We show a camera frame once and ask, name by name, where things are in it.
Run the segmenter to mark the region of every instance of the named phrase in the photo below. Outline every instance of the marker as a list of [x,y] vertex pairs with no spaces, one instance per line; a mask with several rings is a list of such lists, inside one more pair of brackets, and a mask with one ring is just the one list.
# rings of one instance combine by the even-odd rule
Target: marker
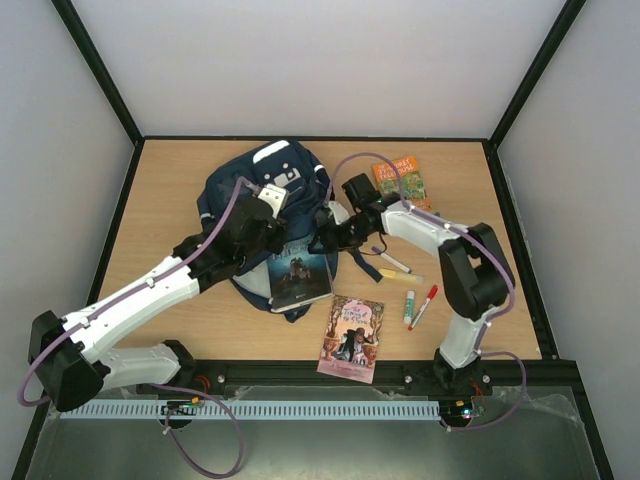
[[416,318],[414,318],[413,321],[411,322],[411,325],[409,325],[409,331],[413,330],[416,327],[416,325],[418,324],[418,320],[420,320],[420,317],[422,316],[424,311],[427,309],[427,305],[429,305],[433,297],[436,296],[436,293],[438,293],[438,286],[434,285],[433,287],[431,287],[431,291],[429,292],[429,295],[427,295],[426,300],[420,307],[420,310],[418,310],[418,314],[416,315]]
[[409,325],[411,323],[411,317],[413,317],[413,304],[416,299],[416,292],[409,290],[407,292],[407,299],[404,302],[404,323]]
[[393,278],[395,280],[415,283],[416,285],[422,285],[424,282],[424,277],[422,275],[414,275],[413,273],[396,272],[395,270],[389,270],[386,268],[379,268],[378,272],[384,278]]
[[402,270],[405,273],[411,273],[411,269],[409,267],[407,267],[404,263],[399,262],[398,260],[396,260],[395,258],[393,258],[391,255],[387,255],[386,253],[384,253],[382,250],[380,250],[378,247],[371,247],[371,251],[373,253],[375,253],[376,255],[380,255],[382,258],[384,258],[387,262],[395,265],[396,267],[398,267],[400,270]]

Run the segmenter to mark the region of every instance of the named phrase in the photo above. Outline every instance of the wooden tabletop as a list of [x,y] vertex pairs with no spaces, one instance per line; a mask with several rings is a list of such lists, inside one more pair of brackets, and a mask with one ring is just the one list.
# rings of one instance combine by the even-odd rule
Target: wooden tabletop
[[[264,142],[246,140],[149,140],[120,225],[101,298],[143,275],[184,237],[201,231],[196,198],[216,167]],[[475,142],[303,142],[329,172],[356,152],[377,152],[388,158],[414,155],[434,209],[455,223],[491,225],[512,270],[516,273],[516,307],[494,322],[484,351],[509,350],[521,358],[537,359],[536,337],[524,300],[507,234],[486,159]],[[371,178],[374,159],[356,159],[345,165],[337,184],[366,172]],[[338,200],[348,205],[341,189]],[[388,252],[425,277],[422,286],[393,280],[376,284],[352,258],[340,254],[334,282],[336,294],[384,302],[379,360],[432,359],[445,337],[452,310],[440,292],[415,330],[403,323],[407,290],[416,291],[419,306],[433,284],[442,285],[436,258],[409,243],[387,238]],[[377,236],[363,250],[377,245]],[[394,269],[385,260],[367,257],[375,267]],[[282,315],[256,310],[230,282],[215,285],[203,295],[163,312],[129,334],[119,346],[151,346],[166,339],[180,340],[198,359],[311,360],[317,359],[328,320],[331,299],[314,304],[296,323]]]

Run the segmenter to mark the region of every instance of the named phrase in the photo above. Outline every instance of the robotic arm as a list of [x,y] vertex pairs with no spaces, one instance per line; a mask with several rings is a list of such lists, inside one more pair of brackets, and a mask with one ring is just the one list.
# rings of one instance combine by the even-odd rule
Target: robotic arm
[[[487,319],[504,303],[508,288],[489,262],[460,235],[407,211],[397,195],[382,197],[361,174],[343,185],[356,214],[337,202],[317,212],[318,231],[312,252],[360,247],[372,233],[403,238],[438,256],[444,291],[454,310],[447,337],[436,351],[435,374],[445,390],[455,388],[477,363]],[[58,318],[48,311],[32,326],[29,362],[52,342],[74,332],[37,366],[35,372],[59,411],[79,407],[102,390],[139,383],[184,384],[195,361],[177,341],[153,348],[114,349],[124,336],[176,303],[205,292],[234,276],[248,259],[266,251],[279,253],[285,227],[278,214],[287,191],[274,185],[239,201],[215,240],[206,246],[212,228],[187,237],[158,266],[119,292],[77,312]],[[485,224],[457,225],[480,242],[513,275],[495,234]],[[469,259],[480,258],[473,266]]]

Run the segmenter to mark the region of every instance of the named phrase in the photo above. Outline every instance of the yellow highlighter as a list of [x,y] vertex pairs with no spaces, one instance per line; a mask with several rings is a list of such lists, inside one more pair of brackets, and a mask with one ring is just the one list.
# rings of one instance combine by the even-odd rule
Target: yellow highlighter
[[378,269],[378,272],[384,278],[401,280],[403,282],[413,283],[414,285],[422,285],[424,283],[424,277],[422,275],[413,275],[412,273],[396,272],[395,270],[389,270],[387,268],[380,268]]

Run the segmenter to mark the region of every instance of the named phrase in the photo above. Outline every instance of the red pen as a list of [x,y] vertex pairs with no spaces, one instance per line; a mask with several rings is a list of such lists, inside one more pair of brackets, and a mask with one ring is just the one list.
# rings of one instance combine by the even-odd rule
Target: red pen
[[411,321],[411,325],[409,325],[409,331],[413,330],[415,326],[418,324],[418,320],[420,320],[420,317],[422,316],[424,311],[427,309],[427,305],[429,305],[429,302],[431,302],[433,297],[436,296],[436,293],[438,293],[438,286],[434,285],[433,287],[431,287],[431,291],[429,292],[429,295],[427,295],[427,299],[424,301],[424,303],[420,307],[420,310],[418,310],[418,313],[416,314],[415,318]]

